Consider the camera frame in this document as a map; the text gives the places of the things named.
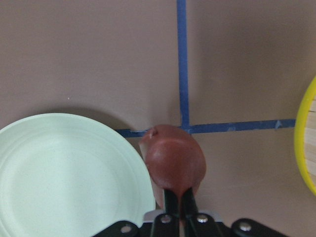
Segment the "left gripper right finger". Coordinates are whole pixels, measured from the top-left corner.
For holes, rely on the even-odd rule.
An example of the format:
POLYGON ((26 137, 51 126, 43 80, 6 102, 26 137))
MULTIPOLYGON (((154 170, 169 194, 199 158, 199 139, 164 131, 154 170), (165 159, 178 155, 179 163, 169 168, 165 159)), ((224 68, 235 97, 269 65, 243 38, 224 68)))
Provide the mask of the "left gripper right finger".
POLYGON ((186 237, 223 237, 215 220, 208 214, 199 212, 192 188, 182 195, 182 215, 186 237))

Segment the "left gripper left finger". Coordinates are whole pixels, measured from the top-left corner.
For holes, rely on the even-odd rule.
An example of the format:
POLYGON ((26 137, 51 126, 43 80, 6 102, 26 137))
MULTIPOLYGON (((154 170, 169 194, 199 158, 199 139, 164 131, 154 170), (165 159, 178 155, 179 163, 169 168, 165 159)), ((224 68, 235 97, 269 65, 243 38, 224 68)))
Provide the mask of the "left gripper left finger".
POLYGON ((159 214, 151 227, 151 237, 179 237, 181 198, 171 190, 163 190, 163 213, 159 214))

